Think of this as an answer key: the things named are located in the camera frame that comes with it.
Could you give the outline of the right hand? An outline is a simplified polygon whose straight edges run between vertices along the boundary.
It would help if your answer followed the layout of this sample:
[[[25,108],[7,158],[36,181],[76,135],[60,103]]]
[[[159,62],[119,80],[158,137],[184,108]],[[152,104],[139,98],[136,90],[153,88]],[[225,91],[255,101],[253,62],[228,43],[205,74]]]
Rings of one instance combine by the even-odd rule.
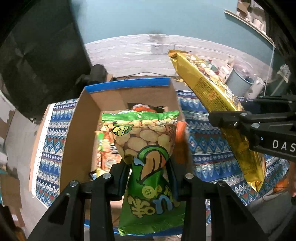
[[[292,197],[296,196],[296,164],[290,162],[288,171],[288,190]]]

